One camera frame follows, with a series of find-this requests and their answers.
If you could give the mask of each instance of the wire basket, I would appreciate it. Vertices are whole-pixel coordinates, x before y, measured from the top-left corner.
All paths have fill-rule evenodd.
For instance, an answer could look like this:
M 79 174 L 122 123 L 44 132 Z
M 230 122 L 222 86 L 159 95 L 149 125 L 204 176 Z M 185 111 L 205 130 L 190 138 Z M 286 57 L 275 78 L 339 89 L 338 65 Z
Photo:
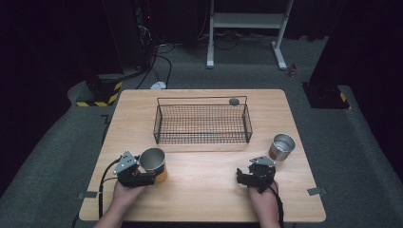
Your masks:
M 246 96 L 158 98 L 156 143 L 249 143 Z

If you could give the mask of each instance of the gray carpet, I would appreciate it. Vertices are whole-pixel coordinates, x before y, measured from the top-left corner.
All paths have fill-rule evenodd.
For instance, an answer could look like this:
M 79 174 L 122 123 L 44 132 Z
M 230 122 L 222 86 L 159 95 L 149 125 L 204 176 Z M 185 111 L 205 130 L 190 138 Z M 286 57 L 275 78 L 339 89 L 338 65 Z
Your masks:
M 309 81 L 326 40 L 283 40 L 281 50 L 286 63 L 297 65 L 293 78 L 278 69 L 269 40 L 242 42 L 229 50 L 216 48 L 214 69 L 205 67 L 205 47 L 160 47 L 159 54 L 172 63 L 168 89 L 283 89 L 317 186 L 328 191 L 321 197 L 326 220 L 299 223 L 297 227 L 403 227 L 402 182 L 379 148 L 353 91 L 340 87 L 352 107 L 347 110 L 312 109 L 303 92 L 301 83 Z M 230 48 L 233 44 L 216 45 Z M 155 69 L 165 81 L 169 70 L 166 60 L 158 58 Z M 124 81 L 122 90 L 135 88 L 142 78 Z M 140 89 L 149 89 L 156 82 L 156 76 L 150 73 Z M 71 108 L 38 142 L 1 198 L 0 227 L 71 227 L 82 203 L 78 195 L 86 191 L 102 147 L 106 130 L 106 117 L 102 115 L 110 119 L 115 108 L 76 106 L 75 99 L 84 85 L 82 82 L 69 91 Z M 78 219 L 75 227 L 93 224 Z

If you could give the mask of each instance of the metal cup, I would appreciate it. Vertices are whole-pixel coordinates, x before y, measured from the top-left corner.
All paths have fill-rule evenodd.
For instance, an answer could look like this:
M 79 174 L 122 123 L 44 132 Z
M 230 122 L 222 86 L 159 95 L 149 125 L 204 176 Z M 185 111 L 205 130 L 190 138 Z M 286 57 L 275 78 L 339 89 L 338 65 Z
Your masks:
M 146 173 L 156 175 L 155 182 L 162 182 L 168 176 L 165 164 L 165 153 L 159 148 L 149 148 L 139 158 L 140 166 Z
M 287 134 L 277 134 L 269 150 L 269 157 L 274 161 L 284 161 L 296 148 L 293 138 Z

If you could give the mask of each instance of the shelf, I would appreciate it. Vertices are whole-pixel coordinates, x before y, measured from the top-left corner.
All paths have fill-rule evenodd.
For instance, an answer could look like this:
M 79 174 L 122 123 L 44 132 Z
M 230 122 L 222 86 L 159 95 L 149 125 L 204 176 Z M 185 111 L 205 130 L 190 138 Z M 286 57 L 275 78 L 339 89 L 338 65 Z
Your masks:
M 215 13 L 214 28 L 280 29 L 284 14 Z

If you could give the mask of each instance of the white stand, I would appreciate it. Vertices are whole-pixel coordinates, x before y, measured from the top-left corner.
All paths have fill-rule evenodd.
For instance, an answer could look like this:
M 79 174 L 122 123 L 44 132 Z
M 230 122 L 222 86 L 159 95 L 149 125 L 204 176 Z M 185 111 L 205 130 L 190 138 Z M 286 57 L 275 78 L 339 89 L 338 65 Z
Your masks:
M 264 13 L 215 13 L 214 0 L 211 0 L 210 10 L 210 31 L 207 50 L 207 68 L 214 67 L 214 28 L 252 28 L 252 29 L 278 29 L 278 39 L 272 42 L 278 67 L 281 70 L 287 69 L 279 46 L 290 17 L 291 7 L 294 0 L 288 0 L 284 13 L 264 14 Z

